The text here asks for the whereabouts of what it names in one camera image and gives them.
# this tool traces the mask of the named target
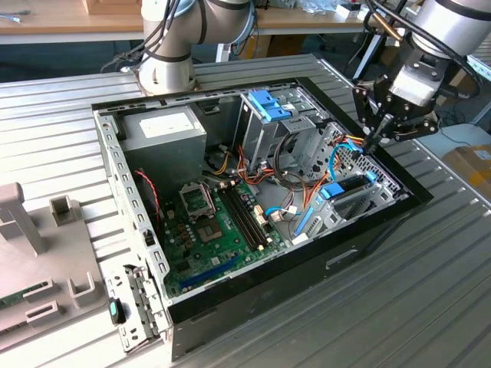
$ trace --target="green pcb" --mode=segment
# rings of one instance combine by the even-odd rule
[[[236,190],[241,196],[248,196],[249,205],[255,204],[254,195],[245,183],[238,184]],[[271,229],[268,232],[263,231],[265,237],[272,240],[264,250],[250,251],[218,192],[212,189],[211,193],[216,207],[215,218],[201,217],[191,223],[180,200],[172,202],[173,218],[169,218],[168,214],[166,216],[165,228],[160,234],[165,238],[163,250],[170,264],[170,273],[164,281],[170,297],[179,296],[192,288],[221,278],[224,274],[276,254],[286,247],[279,233]],[[206,242],[202,240],[203,236],[207,239]],[[232,267],[226,271],[207,277],[191,287],[181,286],[181,283],[192,277],[227,264]]]
[[[46,282],[40,282],[39,284],[33,285],[31,287],[27,287],[23,290],[20,290],[14,294],[7,295],[5,297],[0,298],[0,309],[11,307],[12,305],[16,305],[24,301],[24,294],[27,294],[29,291],[33,291],[43,286],[46,286]]]

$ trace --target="slotted aluminum surface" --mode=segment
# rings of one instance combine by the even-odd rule
[[[350,87],[299,55],[204,64],[203,87],[310,77],[353,118]],[[89,103],[138,97],[134,77],[92,75],[0,85],[0,183],[28,209],[66,192],[81,202],[101,272],[131,262],[105,179]],[[488,366],[491,216],[484,201],[419,143],[388,151],[435,196],[369,258],[175,365],[203,367]],[[99,311],[0,356],[0,366],[168,366],[158,341],[124,356]]]

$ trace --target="wooden desk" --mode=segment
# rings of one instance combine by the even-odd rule
[[[143,38],[140,15],[89,15],[81,0],[1,0],[0,12],[31,10],[22,23],[0,19],[0,44],[116,41]],[[311,15],[301,9],[258,10],[261,35],[354,33],[358,20],[335,13]]]

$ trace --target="yellow wire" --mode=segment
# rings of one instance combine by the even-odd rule
[[[220,175],[221,173],[223,173],[223,172],[226,170],[226,168],[227,168],[227,162],[228,162],[228,161],[229,161],[229,153],[227,153],[227,154],[225,155],[225,161],[223,162],[223,165],[222,165],[222,167],[220,168],[220,170],[215,171],[213,174],[215,174],[215,175]]]
[[[359,138],[357,136],[349,136],[349,135],[345,135],[347,138],[351,138],[352,140],[363,140],[363,138]]]

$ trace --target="black case frame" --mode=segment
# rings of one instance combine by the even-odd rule
[[[355,136],[364,136],[360,126],[309,78],[265,80],[260,83],[231,87],[242,89],[278,84],[296,84],[302,87],[349,132]],[[93,110],[110,109],[112,111],[104,114],[113,115],[114,120],[117,121],[118,116],[121,115],[148,111],[149,109],[142,108],[141,105],[148,100],[158,99],[164,107],[166,98],[179,98],[193,93],[184,92],[99,103],[93,105]],[[117,107],[122,104],[129,104],[131,108],[118,109]],[[124,131],[121,131],[118,139],[124,140]],[[375,158],[377,163],[400,183],[408,197],[251,271],[171,305],[169,313],[174,324],[173,360],[294,297],[355,260],[369,255],[406,219],[419,212],[433,198],[383,148],[378,147],[371,157]]]

